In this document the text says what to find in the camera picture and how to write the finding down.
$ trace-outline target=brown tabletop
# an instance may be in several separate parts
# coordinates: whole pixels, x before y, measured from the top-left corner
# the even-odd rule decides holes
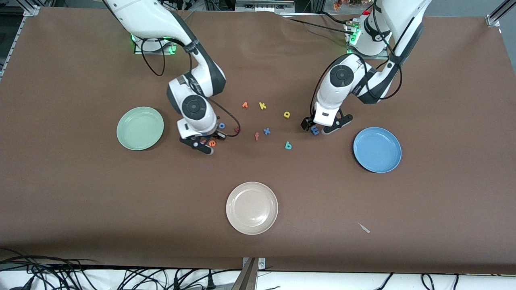
[[[349,96],[353,122],[314,137],[299,124],[324,68],[346,51],[342,34],[269,12],[199,12],[187,23],[227,77],[214,99],[242,125],[212,156],[179,143],[166,98],[188,70],[182,49],[156,77],[107,10],[42,8],[27,20],[0,82],[2,246],[116,265],[232,268],[260,256],[287,270],[514,273],[516,78],[498,29],[424,18],[399,94],[377,105]],[[161,56],[149,60],[160,70]],[[137,106],[165,119],[141,152],[116,137]],[[370,126],[401,142],[394,171],[355,160],[353,139]],[[225,216],[247,181],[279,203],[257,236]]]

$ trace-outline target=black circular joint cap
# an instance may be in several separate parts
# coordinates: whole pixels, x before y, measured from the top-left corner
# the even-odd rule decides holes
[[[338,88],[349,86],[353,82],[353,71],[348,66],[335,66],[330,71],[330,82]]]
[[[201,120],[206,114],[206,101],[199,95],[189,95],[183,101],[182,109],[187,118]]]

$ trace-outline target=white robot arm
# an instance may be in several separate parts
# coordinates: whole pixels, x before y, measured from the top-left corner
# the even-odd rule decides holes
[[[176,13],[165,9],[157,0],[104,0],[122,26],[140,39],[167,38],[183,47],[198,65],[171,80],[167,97],[172,107],[183,116],[178,121],[180,141],[206,154],[213,149],[200,142],[200,137],[224,140],[217,131],[217,116],[207,98],[224,89],[225,75],[210,58],[199,40]]]
[[[355,47],[364,55],[376,55],[393,35],[397,43],[386,66],[377,71],[357,54],[346,54],[336,59],[328,66],[330,70],[320,83],[312,115],[301,124],[303,129],[309,130],[314,124],[321,124],[324,126],[322,133],[330,134],[349,123],[352,116],[343,116],[340,106],[350,93],[364,104],[376,104],[386,99],[394,77],[423,32],[423,14],[430,2],[376,0],[373,12],[358,19],[360,30],[365,33],[358,38]]]

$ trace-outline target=plate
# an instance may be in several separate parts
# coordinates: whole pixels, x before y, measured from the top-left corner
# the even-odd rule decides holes
[[[353,151],[360,165],[374,173],[387,173],[401,161],[398,139],[379,127],[360,131],[354,140]]]
[[[131,150],[144,150],[156,144],[163,134],[163,117],[149,107],[134,108],[118,122],[120,144]]]
[[[242,183],[229,194],[226,215],[237,231],[258,235],[270,229],[276,221],[278,200],[265,184]]]

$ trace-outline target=plate rim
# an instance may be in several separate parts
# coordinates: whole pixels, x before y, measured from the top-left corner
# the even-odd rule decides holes
[[[161,125],[161,132],[160,132],[159,137],[157,138],[157,140],[155,142],[153,142],[151,145],[149,145],[148,147],[141,148],[141,149],[140,148],[130,148],[130,147],[126,146],[126,144],[124,144],[121,141],[121,135],[122,134],[119,133],[119,130],[121,130],[122,126],[126,123],[126,120],[131,116],[131,113],[134,113],[134,111],[138,110],[138,109],[147,109],[151,113],[153,113],[155,116],[158,116],[159,120],[160,120],[160,125]],[[118,143],[120,143],[126,149],[133,150],[133,151],[141,151],[141,150],[145,150],[145,149],[148,149],[148,148],[154,146],[161,139],[161,137],[163,136],[163,132],[164,131],[165,131],[165,121],[163,120],[163,116],[159,113],[159,111],[156,110],[155,108],[152,108],[152,107],[140,106],[140,107],[132,108],[129,111],[125,112],[125,114],[120,118],[120,120],[118,121],[118,124],[117,124],[117,139],[118,139]]]
[[[276,210],[275,210],[275,214],[274,214],[274,217],[272,218],[272,216],[270,216],[269,218],[271,219],[271,223],[268,227],[266,227],[265,229],[259,231],[259,232],[256,232],[256,233],[244,233],[243,231],[239,230],[232,222],[231,222],[231,219],[229,218],[230,216],[230,204],[231,204],[231,201],[233,200],[233,198],[231,198],[233,195],[237,195],[239,194],[242,190],[239,190],[237,191],[237,189],[241,186],[244,186],[244,185],[248,185],[248,184],[258,184],[260,186],[264,186],[268,191],[269,191],[269,194],[270,196],[272,196],[272,202],[273,204],[276,206]],[[274,225],[274,223],[276,222],[276,219],[278,217],[278,212],[279,212],[279,205],[278,205],[278,198],[276,197],[276,195],[274,194],[274,191],[272,191],[272,189],[270,189],[270,187],[268,187],[267,185],[261,183],[261,182],[257,182],[257,181],[247,181],[247,182],[244,182],[244,183],[241,183],[237,186],[235,186],[235,188],[233,188],[233,190],[230,192],[229,196],[228,196],[228,199],[226,200],[226,218],[228,219],[228,222],[230,223],[230,225],[236,230],[238,231],[239,233],[242,233],[242,234],[245,234],[245,235],[250,235],[250,236],[254,236],[254,235],[259,235],[259,234],[263,234],[265,233],[266,231],[268,231],[272,225]]]
[[[389,170],[387,171],[377,171],[377,170],[372,170],[371,167],[369,166],[366,166],[362,160],[360,160],[360,158],[357,156],[357,144],[358,144],[358,139],[359,137],[362,137],[364,134],[367,133],[367,131],[373,131],[373,130],[380,130],[382,131],[381,134],[383,134],[385,136],[385,134],[383,132],[387,132],[388,134],[390,134],[394,140],[396,141],[396,147],[399,149],[399,158],[398,160],[396,161],[396,164],[390,168]],[[399,142],[398,138],[396,137],[396,135],[394,135],[391,131],[385,129],[385,128],[382,128],[382,127],[367,127],[367,128],[364,128],[362,129],[360,132],[358,132],[358,134],[355,136],[354,138],[354,141],[353,141],[353,154],[355,155],[355,158],[357,159],[358,163],[363,167],[365,168],[366,170],[370,171],[370,172],[373,172],[373,173],[388,173],[388,172],[391,172],[393,171],[394,169],[396,169],[396,167],[398,167],[398,165],[400,164],[401,162],[401,157],[402,157],[402,149],[401,149],[401,143]]]

